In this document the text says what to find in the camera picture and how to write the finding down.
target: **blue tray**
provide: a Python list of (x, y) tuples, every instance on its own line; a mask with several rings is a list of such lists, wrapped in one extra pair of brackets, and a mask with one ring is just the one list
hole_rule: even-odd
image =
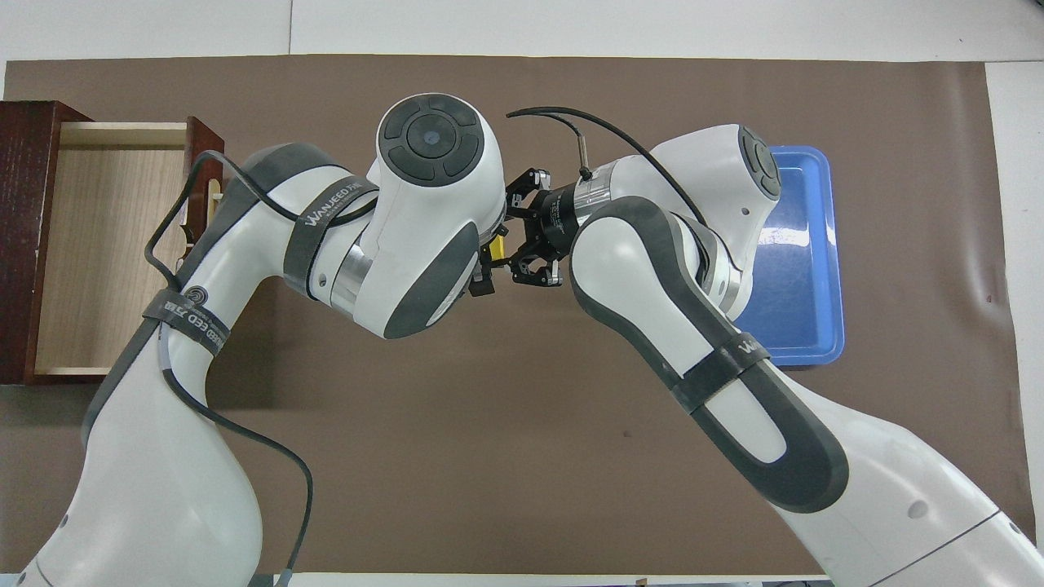
[(754, 292), (736, 325), (776, 365), (826, 365), (845, 348), (830, 164), (810, 146), (772, 151), (783, 192), (761, 231)]

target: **spiral logo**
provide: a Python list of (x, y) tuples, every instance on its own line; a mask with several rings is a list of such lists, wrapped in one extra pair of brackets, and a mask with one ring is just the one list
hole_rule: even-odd
[(207, 290), (198, 285), (193, 285), (185, 290), (185, 297), (193, 304), (200, 306), (207, 303)]

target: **black velcro strap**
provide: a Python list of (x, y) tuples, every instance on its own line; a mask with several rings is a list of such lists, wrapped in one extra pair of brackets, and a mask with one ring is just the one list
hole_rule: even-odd
[(330, 184), (301, 213), (283, 256), (283, 278), (290, 287), (302, 296), (315, 299), (308, 291), (308, 280), (330, 222), (359, 196), (376, 189), (377, 186), (365, 178), (349, 175)]
[(217, 355), (229, 339), (229, 327), (213, 312), (173, 289), (161, 289), (148, 304), (144, 318), (155, 318)]
[(670, 393), (690, 415), (740, 374), (772, 355), (758, 341), (741, 332), (692, 366)]

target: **wooden box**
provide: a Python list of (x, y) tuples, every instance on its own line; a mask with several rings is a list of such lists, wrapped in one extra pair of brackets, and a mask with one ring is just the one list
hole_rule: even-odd
[[(145, 241), (195, 157), (223, 150), (199, 120), (93, 122), (56, 101), (0, 102), (0, 383), (99, 381), (164, 286)], [(157, 246), (173, 267), (203, 233), (208, 162)]]

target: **brown mat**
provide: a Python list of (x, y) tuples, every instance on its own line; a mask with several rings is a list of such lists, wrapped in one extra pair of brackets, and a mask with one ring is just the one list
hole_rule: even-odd
[[(6, 99), (96, 120), (194, 115), (242, 160), (314, 142), (356, 171), (383, 112), (421, 91), (490, 119), (508, 179), (573, 180), (575, 146), (509, 110), (588, 110), (646, 145), (738, 121), (833, 166), (848, 347), (794, 373), (948, 455), (1027, 532), (1012, 319), (981, 64), (278, 56), (11, 63)], [(627, 154), (592, 130), (591, 161)], [(568, 288), (497, 280), (437, 327), (383, 342), (271, 280), (209, 378), (212, 402), (316, 474), (301, 570), (802, 573), (812, 559)], [(89, 392), (0, 391), (0, 570), (61, 519)], [(264, 515), (261, 569), (299, 523), (292, 465), (231, 444)]]

